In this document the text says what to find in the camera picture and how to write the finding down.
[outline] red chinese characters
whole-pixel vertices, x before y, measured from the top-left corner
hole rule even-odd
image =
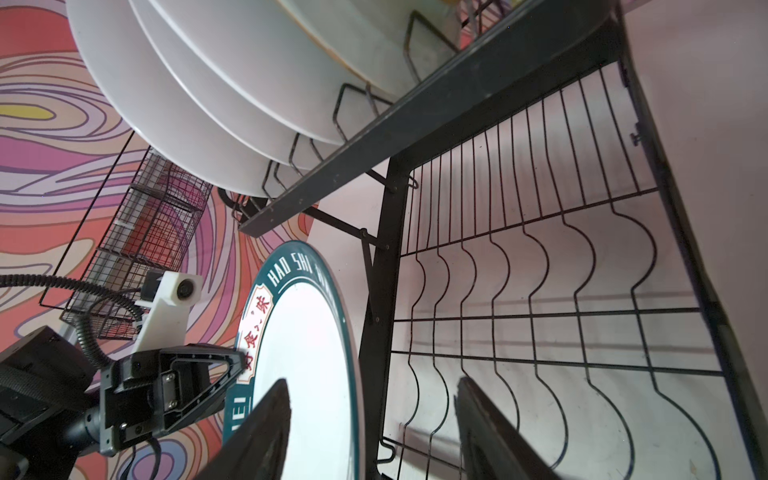
[[[245,335],[245,343],[248,345],[248,348],[256,348],[256,340],[257,338],[253,336],[253,331],[248,332],[248,335]]]
[[[261,313],[266,313],[266,309],[270,307],[270,303],[264,301],[263,296],[256,297],[256,308],[261,311]]]

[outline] psychedelic patterned background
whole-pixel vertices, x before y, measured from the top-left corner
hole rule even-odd
[[[52,273],[130,133],[80,59],[64,2],[0,0],[0,272]],[[59,275],[83,273],[146,148],[134,135]],[[282,242],[305,240],[310,222],[302,215],[259,240],[245,237],[214,193],[182,267],[205,278],[187,341],[233,345],[260,265]],[[61,330],[60,312],[41,307],[40,295],[35,288],[0,291],[0,349],[41,325]],[[45,302],[67,298],[52,290]],[[129,345],[102,348],[117,358]],[[218,452],[221,426],[216,415],[161,440],[157,480],[193,478]],[[129,457],[83,457],[71,478],[118,478]],[[146,445],[136,462],[133,478],[148,478],[154,458]]]

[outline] bolt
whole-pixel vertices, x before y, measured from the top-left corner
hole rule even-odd
[[[193,292],[194,283],[189,279],[181,280],[181,283],[176,288],[176,295],[182,300],[191,297]]]

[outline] metal wire rack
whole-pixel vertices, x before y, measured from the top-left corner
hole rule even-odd
[[[148,149],[81,279],[112,290],[140,288],[150,270],[178,271],[212,186]],[[137,300],[138,293],[127,293]],[[74,293],[61,319],[72,324],[95,298]],[[132,339],[132,317],[106,301],[91,315],[99,339]]]
[[[636,121],[613,64],[412,172],[382,473],[463,478],[471,376],[558,473],[750,476]]]
[[[386,113],[357,89],[375,120],[241,217],[258,237],[304,211],[361,240],[366,477],[464,478],[470,376],[562,478],[768,478],[618,2],[462,11],[472,48]],[[375,237],[306,207],[387,157]]]

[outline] rack bar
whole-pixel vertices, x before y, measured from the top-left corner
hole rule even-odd
[[[527,103],[543,89],[565,82],[574,69],[615,59],[619,31],[613,5],[613,0],[524,2],[244,222],[240,231],[260,237],[416,142],[427,140],[422,144],[426,151],[448,148],[462,135],[508,116],[511,104]],[[414,163],[430,160],[418,154],[425,147],[410,151],[410,161],[400,167],[410,172]]]
[[[392,353],[398,355],[416,355],[433,356],[439,359],[464,359],[481,360],[484,362],[506,362],[506,363],[524,363],[526,365],[552,365],[552,366],[573,366],[583,369],[588,366],[591,369],[609,369],[609,370],[633,370],[637,372],[656,372],[656,373],[676,373],[680,375],[699,375],[699,376],[723,376],[720,370],[702,370],[702,369],[677,369],[664,366],[653,366],[648,368],[646,365],[618,365],[616,363],[582,363],[582,362],[561,362],[557,360],[542,359],[506,359],[500,356],[472,356],[472,355],[452,355],[450,353],[428,353],[428,352],[406,352],[403,350],[392,350]]]
[[[377,248],[373,265],[369,270],[366,265],[369,302],[360,339],[359,364],[366,425],[367,480],[381,478],[376,459],[379,455],[379,440],[384,426],[389,351],[392,348],[394,331],[397,277],[400,270],[402,232],[405,229],[406,203],[408,192],[413,192],[407,188],[408,174],[398,176],[393,173],[398,170],[398,163],[401,160],[402,158],[396,155],[389,162],[387,179],[396,189],[384,190],[379,215],[379,239],[388,244],[389,248]]]
[[[646,190],[640,190],[638,192],[632,192],[631,194],[620,195],[619,197],[613,197],[612,199],[609,198],[609,199],[606,199],[606,200],[600,200],[600,201],[597,201],[597,202],[593,202],[593,203],[587,204],[587,205],[580,205],[578,207],[568,208],[566,210],[563,210],[562,212],[554,212],[553,214],[542,215],[542,216],[540,216],[538,218],[532,218],[530,220],[526,220],[525,224],[526,225],[530,225],[532,223],[540,222],[542,220],[549,220],[550,218],[560,217],[562,214],[572,214],[572,213],[578,212],[580,210],[586,210],[586,209],[592,208],[592,207],[599,207],[600,205],[607,205],[607,204],[609,204],[611,202],[618,202],[620,200],[626,200],[627,198],[641,197],[643,195],[652,194],[653,192],[657,192],[657,191],[659,191],[659,189],[656,188],[656,187],[648,188]],[[466,237],[466,238],[459,238],[457,240],[451,240],[449,242],[440,243],[439,245],[432,245],[431,247],[425,247],[425,248],[422,248],[420,250],[413,250],[412,252],[406,252],[406,253],[403,254],[403,256],[404,257],[408,257],[410,255],[416,255],[417,253],[422,253],[422,252],[427,252],[427,251],[438,249],[438,248],[447,247],[448,245],[456,245],[457,243],[461,243],[462,241],[466,242],[466,241],[469,241],[469,240],[473,240],[475,238],[487,237],[488,235],[490,235],[492,233],[498,233],[498,232],[503,232],[504,230],[510,230],[510,229],[513,229],[513,228],[522,227],[522,225],[523,225],[522,222],[513,223],[511,225],[506,225],[504,227],[495,228],[495,229],[487,231],[487,232],[477,233],[476,235],[470,235],[469,237]]]
[[[639,309],[639,310],[597,310],[594,312],[556,312],[556,313],[520,313],[517,315],[494,315],[495,319],[530,319],[530,318],[573,318],[576,316],[620,316],[620,315],[660,315],[664,313],[700,313],[701,308],[697,306],[692,307],[678,307],[678,308],[655,308],[655,309]],[[396,323],[407,322],[445,322],[455,320],[488,320],[491,319],[490,315],[478,315],[478,316],[443,316],[436,318],[418,318],[418,319],[396,319]]]
[[[377,248],[383,248],[383,249],[387,248],[386,243],[383,243],[382,241],[380,241],[379,239],[377,239],[376,237],[368,233],[366,229],[354,227],[353,225],[350,225],[343,220],[339,220],[333,215],[327,214],[326,212],[322,210],[318,210],[315,207],[309,207],[305,209],[304,213],[314,218],[315,220],[321,221],[326,225],[330,225],[331,227],[336,228],[337,230],[341,230],[342,232],[347,233],[349,235],[352,235],[357,239],[365,240],[367,243],[370,243],[371,245],[374,245]]]
[[[410,452],[417,453],[417,454],[421,455],[422,457],[429,457],[429,456],[431,456],[432,460],[434,460],[434,461],[436,461],[438,463],[442,463],[443,465],[451,467],[451,468],[453,468],[455,470],[461,470],[462,472],[465,472],[465,470],[463,468],[461,468],[460,466],[458,466],[458,465],[456,465],[454,463],[448,462],[447,460],[441,460],[440,458],[435,457],[434,455],[430,455],[427,452],[422,452],[419,449],[414,449],[412,446],[403,445],[402,443],[398,442],[395,439],[391,439],[390,437],[385,436],[385,437],[382,437],[382,438],[384,440],[386,440],[387,442],[392,443],[395,446],[402,447],[402,448],[404,448],[406,450],[409,450]]]

